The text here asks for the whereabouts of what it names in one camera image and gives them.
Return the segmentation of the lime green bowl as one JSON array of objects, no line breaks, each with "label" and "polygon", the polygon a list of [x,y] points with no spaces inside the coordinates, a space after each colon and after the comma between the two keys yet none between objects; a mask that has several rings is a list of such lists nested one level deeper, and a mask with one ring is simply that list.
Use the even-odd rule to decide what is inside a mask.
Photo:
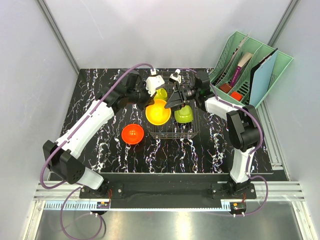
[{"label": "lime green bowl", "polygon": [[161,99],[161,100],[167,101],[168,100],[168,93],[164,88],[160,88],[156,91],[156,95],[154,96],[153,99],[154,100]]}]

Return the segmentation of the yellow bowl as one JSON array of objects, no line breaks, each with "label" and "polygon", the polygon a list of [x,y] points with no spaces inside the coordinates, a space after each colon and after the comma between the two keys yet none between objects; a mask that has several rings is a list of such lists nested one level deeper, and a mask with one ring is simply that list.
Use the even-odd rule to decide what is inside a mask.
[{"label": "yellow bowl", "polygon": [[145,109],[145,116],[149,123],[155,126],[161,126],[171,118],[171,109],[165,108],[167,102],[163,99],[155,99],[154,104]]}]

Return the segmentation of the white bowl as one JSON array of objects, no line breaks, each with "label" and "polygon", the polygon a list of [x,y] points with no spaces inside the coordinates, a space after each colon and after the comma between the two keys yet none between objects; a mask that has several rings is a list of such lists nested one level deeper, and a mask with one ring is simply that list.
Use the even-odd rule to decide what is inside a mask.
[{"label": "white bowl", "polygon": [[193,110],[189,105],[174,112],[174,118],[179,124],[190,123],[194,120]]}]

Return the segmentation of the orange bowl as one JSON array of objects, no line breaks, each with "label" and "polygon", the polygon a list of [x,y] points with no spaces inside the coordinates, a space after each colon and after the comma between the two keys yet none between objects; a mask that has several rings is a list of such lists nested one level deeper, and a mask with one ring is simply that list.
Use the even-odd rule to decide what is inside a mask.
[{"label": "orange bowl", "polygon": [[129,145],[139,144],[145,135],[144,129],[138,124],[128,124],[126,125],[122,132],[122,140]]}]

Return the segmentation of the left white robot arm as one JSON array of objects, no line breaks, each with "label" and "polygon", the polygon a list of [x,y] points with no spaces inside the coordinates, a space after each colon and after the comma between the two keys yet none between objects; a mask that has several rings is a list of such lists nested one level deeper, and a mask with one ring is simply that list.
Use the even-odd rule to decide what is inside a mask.
[{"label": "left white robot arm", "polygon": [[135,104],[143,110],[153,104],[157,89],[165,84],[163,78],[155,72],[146,80],[139,79],[137,71],[127,70],[113,85],[101,90],[100,95],[71,129],[55,142],[45,142],[45,167],[63,182],[87,186],[95,197],[103,198],[108,193],[106,180],[78,158],[96,132],[119,110],[127,104]]}]

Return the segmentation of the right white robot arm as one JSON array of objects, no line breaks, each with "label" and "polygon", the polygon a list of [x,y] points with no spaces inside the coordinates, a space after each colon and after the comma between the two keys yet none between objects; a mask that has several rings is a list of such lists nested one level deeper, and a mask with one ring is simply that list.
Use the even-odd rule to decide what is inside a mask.
[{"label": "right white robot arm", "polygon": [[222,190],[232,198],[239,198],[249,188],[253,156],[264,139],[256,108],[250,104],[241,106],[223,100],[213,88],[208,73],[204,71],[194,73],[193,86],[183,87],[180,72],[177,69],[169,77],[174,90],[165,108],[177,111],[193,100],[199,109],[226,120],[234,155],[228,181]]}]

